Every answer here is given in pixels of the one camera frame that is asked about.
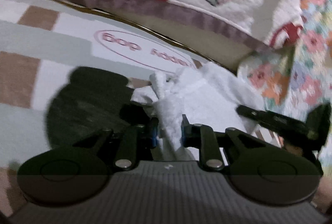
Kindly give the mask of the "white hooded sweatshirt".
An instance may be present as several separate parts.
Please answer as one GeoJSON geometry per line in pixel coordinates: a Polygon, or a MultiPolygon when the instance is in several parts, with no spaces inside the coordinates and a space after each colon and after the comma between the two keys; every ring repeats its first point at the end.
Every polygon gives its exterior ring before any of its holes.
{"type": "Polygon", "coordinates": [[[173,75],[155,72],[151,84],[136,88],[131,100],[147,106],[159,119],[155,157],[161,161],[197,160],[195,148],[181,144],[182,116],[189,123],[210,126],[218,132],[234,127],[267,143],[280,146],[277,135],[236,113],[239,105],[264,110],[263,98],[228,70],[207,63],[198,70],[180,68],[173,75]]]}

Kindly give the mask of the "floral quilted blanket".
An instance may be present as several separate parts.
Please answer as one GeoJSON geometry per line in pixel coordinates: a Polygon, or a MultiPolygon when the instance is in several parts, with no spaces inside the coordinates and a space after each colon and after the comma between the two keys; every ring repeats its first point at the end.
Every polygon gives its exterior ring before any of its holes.
{"type": "Polygon", "coordinates": [[[255,88],[269,111],[304,121],[331,102],[331,0],[302,0],[303,28],[294,45],[245,59],[237,76],[255,88]]]}

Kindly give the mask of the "black knitted garment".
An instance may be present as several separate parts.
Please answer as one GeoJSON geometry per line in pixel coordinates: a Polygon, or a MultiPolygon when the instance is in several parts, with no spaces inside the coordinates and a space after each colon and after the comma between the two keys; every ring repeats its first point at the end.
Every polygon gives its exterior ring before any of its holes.
{"type": "Polygon", "coordinates": [[[74,144],[98,130],[123,131],[147,125],[143,105],[132,102],[132,80],[92,67],[77,67],[48,105],[47,137],[51,148],[74,144]]]}

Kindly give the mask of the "checkered brown white blanket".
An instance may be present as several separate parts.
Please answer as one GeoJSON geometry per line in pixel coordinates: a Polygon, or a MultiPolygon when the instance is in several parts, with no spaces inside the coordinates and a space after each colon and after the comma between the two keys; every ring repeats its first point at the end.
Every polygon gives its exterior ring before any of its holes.
{"type": "Polygon", "coordinates": [[[138,28],[51,0],[1,0],[1,212],[25,204],[16,173],[51,148],[48,105],[77,67],[146,86],[154,71],[199,68],[205,59],[138,28]]]}

